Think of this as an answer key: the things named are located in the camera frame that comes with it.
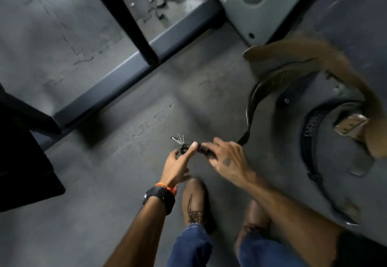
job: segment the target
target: metal pole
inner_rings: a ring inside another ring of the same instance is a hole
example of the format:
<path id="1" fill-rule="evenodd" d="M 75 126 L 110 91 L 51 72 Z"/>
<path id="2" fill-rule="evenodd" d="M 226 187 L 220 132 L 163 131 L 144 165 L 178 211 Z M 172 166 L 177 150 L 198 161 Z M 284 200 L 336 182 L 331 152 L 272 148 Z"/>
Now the metal pole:
<path id="1" fill-rule="evenodd" d="M 121 28 L 132 40 L 133 44 L 140 51 L 143 58 L 149 65 L 156 65 L 159 58 L 144 37 L 137 22 L 134 20 L 130 11 L 125 5 L 124 0 L 101 0 L 115 18 Z"/>

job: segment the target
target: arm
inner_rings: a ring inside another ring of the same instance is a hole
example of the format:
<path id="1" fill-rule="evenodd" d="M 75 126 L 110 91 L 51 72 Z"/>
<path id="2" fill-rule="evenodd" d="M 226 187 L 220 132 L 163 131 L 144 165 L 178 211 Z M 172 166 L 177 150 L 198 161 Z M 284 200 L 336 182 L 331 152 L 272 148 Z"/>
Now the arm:
<path id="1" fill-rule="evenodd" d="M 342 227 L 271 187 L 250 169 L 237 143 L 215 138 L 214 143 L 202 145 L 216 154 L 217 159 L 209 160 L 215 170 L 247 191 L 265 209 L 308 265 L 332 265 Z"/>
<path id="2" fill-rule="evenodd" d="M 188 180 L 190 176 L 187 174 L 187 164 L 196 149 L 197 142 L 194 142 L 187 152 L 178 158 L 177 150 L 171 152 L 165 162 L 160 182 L 174 188 L 178 183 Z M 151 196 L 104 267 L 153 266 L 165 215 L 164 202 Z"/>

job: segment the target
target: blue jeans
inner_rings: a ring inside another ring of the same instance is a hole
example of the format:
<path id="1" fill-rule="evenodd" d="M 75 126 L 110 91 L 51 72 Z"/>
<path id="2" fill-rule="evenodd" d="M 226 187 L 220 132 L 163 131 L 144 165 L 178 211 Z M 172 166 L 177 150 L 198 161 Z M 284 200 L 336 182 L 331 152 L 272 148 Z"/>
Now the blue jeans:
<path id="1" fill-rule="evenodd" d="M 179 236 L 172 248 L 167 267 L 205 267 L 212 244 L 205 229 L 192 223 Z M 241 267 L 305 267 L 303 261 L 284 245 L 263 238 L 258 232 L 248 233 L 239 247 Z"/>

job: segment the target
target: metal bar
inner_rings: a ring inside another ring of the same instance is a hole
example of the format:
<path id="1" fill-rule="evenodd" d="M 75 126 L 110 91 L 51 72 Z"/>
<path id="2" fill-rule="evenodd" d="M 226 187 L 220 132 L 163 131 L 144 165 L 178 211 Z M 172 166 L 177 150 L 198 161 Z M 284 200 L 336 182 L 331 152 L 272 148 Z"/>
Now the metal bar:
<path id="1" fill-rule="evenodd" d="M 29 130 L 40 132 L 44 135 L 57 135 L 61 133 L 60 128 L 51 116 L 8 93 L 2 94 L 0 104 L 19 117 Z"/>
<path id="2" fill-rule="evenodd" d="M 133 44 L 140 51 L 149 65 L 156 65 L 159 61 L 157 54 L 150 47 L 136 21 L 125 5 L 124 0 L 101 0 L 115 18 L 121 28 L 125 31 Z"/>
<path id="3" fill-rule="evenodd" d="M 212 24 L 225 19 L 222 6 L 217 0 L 205 0 L 186 17 L 172 25 L 168 30 L 151 42 L 160 56 L 160 63 L 188 45 L 197 36 L 208 30 Z M 70 133 L 90 114 L 111 103 L 119 95 L 150 74 L 156 66 L 145 62 L 139 52 L 133 54 L 121 65 L 112 70 L 87 92 L 54 115 L 62 128 L 62 134 L 55 138 L 34 133 L 43 150 L 48 149 Z"/>

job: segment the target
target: hand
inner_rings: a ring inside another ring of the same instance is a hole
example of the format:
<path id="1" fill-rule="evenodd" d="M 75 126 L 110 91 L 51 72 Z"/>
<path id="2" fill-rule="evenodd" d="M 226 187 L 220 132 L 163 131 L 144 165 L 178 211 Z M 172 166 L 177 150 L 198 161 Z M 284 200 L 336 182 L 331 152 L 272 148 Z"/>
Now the hand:
<path id="1" fill-rule="evenodd" d="M 165 162 L 160 182 L 170 188 L 174 188 L 178 183 L 189 180 L 191 176 L 187 174 L 189 172 L 187 164 L 190 158 L 195 154 L 197 147 L 198 143 L 193 142 L 187 152 L 178 158 L 176 157 L 177 154 L 179 154 L 179 151 L 172 151 Z"/>
<path id="2" fill-rule="evenodd" d="M 217 159 L 209 159 L 215 170 L 236 186 L 242 187 L 255 175 L 247 163 L 242 146 L 236 142 L 225 142 L 220 138 L 214 138 L 214 143 L 201 145 L 215 153 Z"/>

